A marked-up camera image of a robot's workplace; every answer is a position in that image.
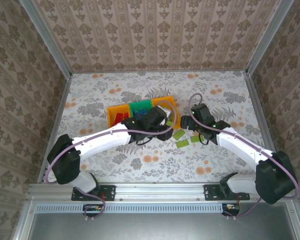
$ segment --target wall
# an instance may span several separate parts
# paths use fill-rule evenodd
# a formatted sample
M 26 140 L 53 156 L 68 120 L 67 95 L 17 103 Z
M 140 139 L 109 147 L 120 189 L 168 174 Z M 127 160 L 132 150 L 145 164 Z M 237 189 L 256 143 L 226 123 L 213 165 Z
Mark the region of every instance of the wall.
M 64 85 L 18 0 L 0 0 L 0 240 L 37 181 Z
M 278 0 L 35 0 L 73 72 L 244 69 Z
M 275 147 L 289 155 L 300 185 L 300 0 L 294 1 L 252 78 Z

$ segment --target table surface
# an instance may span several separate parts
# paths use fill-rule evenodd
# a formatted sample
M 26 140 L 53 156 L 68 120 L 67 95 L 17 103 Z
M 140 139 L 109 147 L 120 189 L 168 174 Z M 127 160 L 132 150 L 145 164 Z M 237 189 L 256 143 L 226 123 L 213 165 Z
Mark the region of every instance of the table surface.
M 180 115 L 188 115 L 190 96 L 201 93 L 216 120 L 230 123 L 263 146 L 242 71 L 74 74 L 71 81 L 57 138 L 105 130 L 108 107 L 146 99 L 172 95 Z M 132 143 L 108 149 L 80 164 L 99 182 L 218 182 L 232 172 L 252 172 L 225 148 L 212 142 L 207 146 L 191 143 L 194 135 L 186 130 L 180 141 L 187 139 L 190 145 L 180 149 L 173 138 L 153 139 L 143 146 Z M 49 179 L 54 180 L 52 173 Z

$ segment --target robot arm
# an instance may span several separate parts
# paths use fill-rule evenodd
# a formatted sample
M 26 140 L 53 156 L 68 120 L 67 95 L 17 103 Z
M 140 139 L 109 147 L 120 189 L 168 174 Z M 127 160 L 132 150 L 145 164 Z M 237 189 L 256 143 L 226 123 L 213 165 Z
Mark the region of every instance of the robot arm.
M 220 181 L 218 195 L 223 195 L 226 199 L 228 196 L 237 193 L 259 194 L 264 201 L 269 204 L 274 204 L 295 189 L 292 180 L 287 174 L 270 159 L 262 155 L 261 151 L 272 156 L 293 176 L 294 179 L 296 179 L 289 157 L 286 153 L 283 151 L 272 152 L 271 150 L 264 149 L 241 136 L 230 127 L 228 123 L 222 120 L 216 122 L 211 115 L 208 106 L 203 103 L 195 105 L 191 108 L 191 111 L 195 119 L 205 126 L 233 133 L 233 136 L 202 127 L 190 116 L 181 117 L 181 128 L 197 131 L 199 134 L 203 135 L 206 140 L 230 150 L 245 161 L 254 171 L 253 174 L 238 174 L 237 172 L 233 172 L 225 176 Z M 249 144 L 259 149 L 259 151 L 248 144 L 243 143 L 238 137 L 244 139 Z
M 123 120 L 121 123 L 118 123 L 115 126 L 101 132 L 74 138 L 70 138 L 68 134 L 60 136 L 47 157 L 47 160 L 50 164 L 65 148 L 82 141 L 83 143 L 64 153 L 53 165 L 52 171 L 55 175 L 57 183 L 60 185 L 72 184 L 74 187 L 78 187 L 85 193 L 93 191 L 91 193 L 93 195 L 97 195 L 100 190 L 100 185 L 92 174 L 80 168 L 80 161 L 113 147 L 143 141 L 145 138 L 153 138 L 153 135 L 129 132 L 129 130 L 151 133 L 162 132 L 169 128 L 165 125 L 165 123 L 170 117 L 171 113 L 172 112 L 166 108 L 155 106 L 140 119 L 137 119 L 137 117 L 130 117 Z M 84 141 L 105 132 L 110 132 L 110 134 L 97 137 L 93 140 Z M 156 137 L 161 141 L 165 141 L 171 138 L 172 134 L 173 129 L 164 134 L 156 135 Z

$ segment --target black bracket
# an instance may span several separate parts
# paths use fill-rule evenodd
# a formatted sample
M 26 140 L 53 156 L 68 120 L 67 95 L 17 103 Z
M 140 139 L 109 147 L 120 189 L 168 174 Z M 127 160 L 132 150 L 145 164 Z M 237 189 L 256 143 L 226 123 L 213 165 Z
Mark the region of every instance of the black bracket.
M 250 194 L 244 192 L 228 194 L 227 196 L 225 196 L 220 189 L 220 184 L 203 185 L 203 189 L 204 198 L 206 201 L 237 201 L 238 198 L 240 198 L 240 201 L 250 200 Z
M 116 186 L 115 185 L 101 185 L 97 197 L 105 201 L 114 201 L 116 197 Z M 72 190 L 71 195 L 72 201 L 96 201 L 94 197 L 86 196 L 79 192 L 75 187 Z

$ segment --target green block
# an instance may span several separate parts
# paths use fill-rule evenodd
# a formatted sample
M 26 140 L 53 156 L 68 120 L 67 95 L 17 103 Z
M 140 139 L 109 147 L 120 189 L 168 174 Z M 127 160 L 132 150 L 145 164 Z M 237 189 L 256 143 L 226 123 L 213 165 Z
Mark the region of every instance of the green block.
M 204 136 L 202 136 L 202 135 L 200 135 L 200 138 L 201 138 L 201 141 L 202 141 L 202 142 L 205 140 L 205 139 L 204 139 Z M 192 137 L 191 137 L 191 142 L 192 142 L 192 143 L 198 143 L 198 142 L 200 142 L 199 136 L 192 136 Z
M 174 124 L 172 121 L 167 121 L 167 122 L 165 123 L 165 125 L 167 125 L 167 126 L 169 126 L 169 127 L 171 127 L 172 124 Z
M 175 140 L 179 140 L 183 135 L 185 134 L 185 131 L 183 131 L 182 129 L 180 129 L 179 131 L 177 131 L 175 134 L 173 134 L 173 138 Z
M 177 142 L 175 143 L 175 145 L 176 145 L 176 147 L 177 147 L 178 149 L 180 149 L 180 148 L 189 146 L 189 141 L 188 141 L 188 140 L 177 141 Z

